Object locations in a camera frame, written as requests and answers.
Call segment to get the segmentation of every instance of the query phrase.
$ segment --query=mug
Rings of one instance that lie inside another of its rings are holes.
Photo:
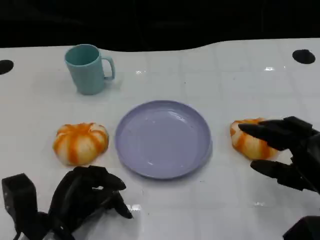
[[[105,76],[102,59],[110,63],[112,76]],[[97,94],[105,88],[105,80],[115,79],[113,59],[110,56],[101,56],[96,46],[76,45],[66,52],[64,60],[78,92],[83,95]]]

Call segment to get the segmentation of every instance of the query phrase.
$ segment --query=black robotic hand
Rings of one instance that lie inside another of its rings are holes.
[[[251,167],[281,185],[320,194],[320,133],[308,122],[294,116],[283,120],[262,121],[258,125],[239,124],[245,133],[265,140],[279,151],[289,149],[292,164],[277,161],[256,160]],[[320,239],[320,216],[306,216],[300,219],[284,235],[285,240]]]
[[[48,213],[38,212],[36,188],[29,178],[19,174],[2,179],[7,212],[15,223],[19,238],[42,240],[49,231],[61,240],[74,240],[72,232],[97,211],[114,208],[131,219],[119,191],[124,182],[104,167],[76,167],[68,172],[56,188]]]

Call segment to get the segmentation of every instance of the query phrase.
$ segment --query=small pumpkin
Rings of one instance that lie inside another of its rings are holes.
[[[267,142],[253,137],[239,128],[239,124],[258,124],[264,118],[236,120],[230,125],[232,146],[251,160],[268,160],[277,154],[277,150],[269,147]]]
[[[66,165],[86,165],[107,150],[109,135],[96,123],[65,124],[56,133],[53,150]]]

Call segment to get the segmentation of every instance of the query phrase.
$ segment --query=table surface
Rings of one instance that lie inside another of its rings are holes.
[[[0,178],[26,173],[47,211],[55,188],[71,168],[52,150],[63,124],[97,122],[110,133],[104,166],[127,185],[121,194],[134,219],[114,212],[88,222],[77,240],[280,240],[301,217],[317,215],[320,197],[278,185],[249,167],[231,145],[229,125],[244,118],[297,116],[320,128],[319,39],[226,41],[164,52],[113,52],[114,83],[100,94],[80,95],[64,63],[69,47],[0,49],[14,62],[0,75]],[[309,49],[310,65],[292,53]],[[111,70],[103,63],[106,74]],[[121,117],[150,100],[175,100],[208,122],[213,155],[194,174],[171,181],[140,177],[124,168],[114,146]],[[278,160],[290,162],[283,152]],[[0,193],[0,239],[13,239],[14,224]]]

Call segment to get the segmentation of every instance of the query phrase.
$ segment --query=purple plate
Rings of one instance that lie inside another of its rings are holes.
[[[120,161],[154,179],[172,179],[202,166],[212,152],[210,129],[193,108],[175,101],[137,106],[115,132]]]

